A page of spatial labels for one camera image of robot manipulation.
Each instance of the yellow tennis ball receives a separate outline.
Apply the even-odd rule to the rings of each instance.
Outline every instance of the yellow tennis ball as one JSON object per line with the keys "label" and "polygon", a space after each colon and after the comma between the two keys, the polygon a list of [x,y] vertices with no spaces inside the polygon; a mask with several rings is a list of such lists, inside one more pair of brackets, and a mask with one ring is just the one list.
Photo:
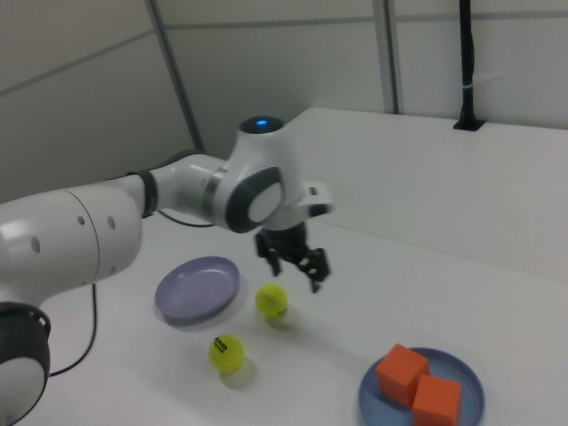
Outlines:
{"label": "yellow tennis ball", "polygon": [[209,362],[221,373],[236,370],[244,358],[245,350],[236,335],[220,335],[209,346]]}
{"label": "yellow tennis ball", "polygon": [[278,284],[264,284],[256,292],[255,305],[266,318],[278,317],[286,310],[288,295]]}

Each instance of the wall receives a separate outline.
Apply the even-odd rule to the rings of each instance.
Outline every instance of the wall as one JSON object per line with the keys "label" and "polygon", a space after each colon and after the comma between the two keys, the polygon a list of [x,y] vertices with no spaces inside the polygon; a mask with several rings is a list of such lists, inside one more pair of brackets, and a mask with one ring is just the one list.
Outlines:
{"label": "wall", "polygon": [[0,2],[0,202],[193,143],[144,2]]}
{"label": "wall", "polygon": [[377,43],[383,16],[372,0],[158,5],[208,154],[228,156],[235,129],[255,115],[392,111],[389,64]]}
{"label": "wall", "polygon": [[[393,0],[403,114],[457,118],[462,105],[458,0]],[[568,3],[472,1],[476,115],[568,129]]]}

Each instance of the plate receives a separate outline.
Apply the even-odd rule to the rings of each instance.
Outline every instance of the plate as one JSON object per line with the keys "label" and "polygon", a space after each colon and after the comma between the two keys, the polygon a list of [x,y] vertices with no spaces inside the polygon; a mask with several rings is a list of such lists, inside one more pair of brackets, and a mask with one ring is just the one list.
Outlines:
{"label": "plate", "polygon": [[239,268],[229,259],[200,257],[168,273],[154,302],[167,320],[197,320],[220,311],[239,289]]}
{"label": "plate", "polygon": [[[485,394],[479,378],[469,366],[454,355],[429,348],[410,348],[430,364],[430,374],[461,383],[459,426],[477,426],[485,409]],[[385,397],[379,388],[375,367],[367,371],[359,386],[359,411],[365,426],[414,426],[412,410]]]}

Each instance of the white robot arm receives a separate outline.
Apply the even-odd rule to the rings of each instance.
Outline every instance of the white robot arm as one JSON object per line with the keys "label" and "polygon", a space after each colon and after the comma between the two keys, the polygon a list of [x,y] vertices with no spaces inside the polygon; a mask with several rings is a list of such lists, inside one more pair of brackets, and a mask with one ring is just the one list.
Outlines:
{"label": "white robot arm", "polygon": [[194,154],[156,170],[32,195],[0,206],[0,425],[23,418],[49,376],[47,298],[103,280],[138,254],[142,218],[188,212],[236,233],[258,226],[258,255],[274,275],[280,259],[311,279],[329,274],[325,253],[306,245],[304,221],[332,210],[329,190],[299,180],[283,123],[245,121],[225,162]]}

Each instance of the foam block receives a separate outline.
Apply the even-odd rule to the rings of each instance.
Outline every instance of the foam block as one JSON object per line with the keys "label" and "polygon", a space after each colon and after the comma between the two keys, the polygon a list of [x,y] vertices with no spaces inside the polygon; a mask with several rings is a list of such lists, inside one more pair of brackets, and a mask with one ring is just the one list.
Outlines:
{"label": "foam block", "polygon": [[423,375],[412,407],[414,426],[458,426],[462,384]]}
{"label": "foam block", "polygon": [[429,375],[428,360],[401,344],[395,344],[375,369],[381,392],[411,408],[421,375]]}

